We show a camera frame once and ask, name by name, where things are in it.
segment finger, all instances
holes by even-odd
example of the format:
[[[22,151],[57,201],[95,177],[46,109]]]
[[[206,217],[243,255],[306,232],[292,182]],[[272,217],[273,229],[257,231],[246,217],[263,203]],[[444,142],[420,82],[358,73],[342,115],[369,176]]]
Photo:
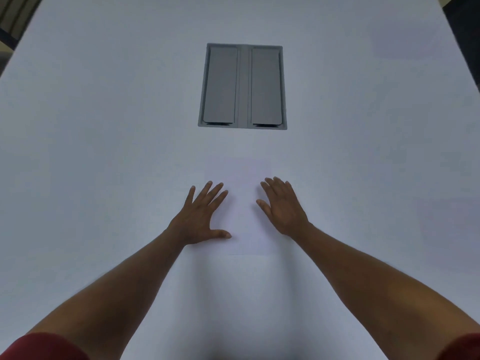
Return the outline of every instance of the finger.
[[[261,187],[263,188],[263,190],[265,191],[265,193],[267,194],[267,197],[268,197],[268,200],[270,201],[270,204],[272,204],[272,202],[275,201],[275,198],[276,198],[276,194],[275,192],[273,191],[272,187],[270,187],[267,183],[265,182],[260,182],[260,185]]]
[[[185,200],[184,206],[190,205],[192,203],[194,199],[194,195],[195,195],[195,186],[192,186],[188,192],[187,199]]]
[[[275,194],[278,197],[283,197],[284,196],[282,188],[279,186],[279,183],[277,181],[273,180],[272,178],[265,178],[265,182],[267,182],[268,185],[270,187],[272,187],[273,192],[275,192]]]
[[[225,230],[210,230],[211,239],[231,239],[230,232]]]
[[[197,204],[203,201],[205,196],[207,196],[208,191],[210,190],[210,187],[212,187],[213,182],[208,181],[207,184],[205,184],[205,187],[201,190],[201,192],[198,194],[197,198],[195,198],[195,201],[193,203]]]
[[[220,190],[222,189],[223,187],[223,183],[218,183],[215,188],[213,188],[208,194],[207,196],[203,199],[203,201],[201,202],[202,204],[204,205],[208,205],[210,204],[210,202],[212,202],[212,200],[216,197],[216,195],[220,192]]]
[[[270,222],[272,222],[272,210],[267,202],[265,202],[263,199],[257,199],[257,205],[260,206],[261,210],[265,212],[265,215],[267,215]]]
[[[223,200],[225,199],[228,193],[229,191],[227,190],[223,191],[222,193],[220,193],[220,195],[217,198],[213,200],[211,204],[208,205],[208,207],[210,207],[212,212],[215,212],[215,210],[220,206],[220,204],[223,202]]]
[[[293,197],[297,198],[297,195],[295,194],[295,191],[293,190],[293,187],[292,187],[292,185],[290,184],[289,181],[286,181],[286,182],[285,182],[285,186],[286,186],[286,188],[288,189],[288,192],[289,192],[290,194],[292,194]]]
[[[288,188],[285,185],[285,183],[277,176],[273,177],[273,181],[279,186],[279,188],[282,190],[284,194],[288,193]]]

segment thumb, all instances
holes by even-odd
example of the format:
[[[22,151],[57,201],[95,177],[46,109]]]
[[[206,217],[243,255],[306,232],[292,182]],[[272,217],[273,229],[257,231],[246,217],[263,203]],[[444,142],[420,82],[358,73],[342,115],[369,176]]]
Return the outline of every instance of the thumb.
[[[210,230],[211,239],[230,239],[232,236],[230,232],[225,230]]]
[[[265,202],[263,199],[257,199],[257,205],[260,206],[261,210],[265,212],[265,215],[267,215],[270,222],[272,222],[272,210],[267,202]]]

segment table surface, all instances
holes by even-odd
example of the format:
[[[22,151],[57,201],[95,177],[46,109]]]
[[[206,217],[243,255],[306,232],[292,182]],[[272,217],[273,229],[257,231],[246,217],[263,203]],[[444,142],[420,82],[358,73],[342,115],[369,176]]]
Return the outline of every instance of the table surface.
[[[287,130],[197,126],[207,43],[283,46]],[[223,228],[275,236],[242,221],[264,171],[480,321],[480,96],[437,0],[44,0],[0,106],[0,351],[157,236],[191,185],[226,177]],[[384,359],[274,239],[187,248],[123,358]]]

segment forearm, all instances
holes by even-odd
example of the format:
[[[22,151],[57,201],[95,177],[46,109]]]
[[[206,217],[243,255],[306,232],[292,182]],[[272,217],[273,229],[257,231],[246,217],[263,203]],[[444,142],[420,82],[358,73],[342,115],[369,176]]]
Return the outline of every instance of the forearm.
[[[105,344],[102,350],[106,353],[112,352],[109,347],[123,352],[182,249],[179,238],[165,230],[53,310],[30,332],[50,332],[54,328],[87,352],[90,343],[99,341]],[[89,355],[101,358],[96,351],[92,349]]]
[[[434,290],[313,225],[293,239],[390,359],[434,359],[456,336],[480,331]]]

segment red sleeve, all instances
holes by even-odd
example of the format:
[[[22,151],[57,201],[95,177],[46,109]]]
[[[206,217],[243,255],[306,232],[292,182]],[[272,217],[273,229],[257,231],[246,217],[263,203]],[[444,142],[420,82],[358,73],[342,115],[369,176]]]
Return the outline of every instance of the red sleeve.
[[[456,339],[442,351],[438,360],[480,360],[480,333]]]
[[[89,360],[85,352],[53,333],[29,333],[10,345],[0,360]]]

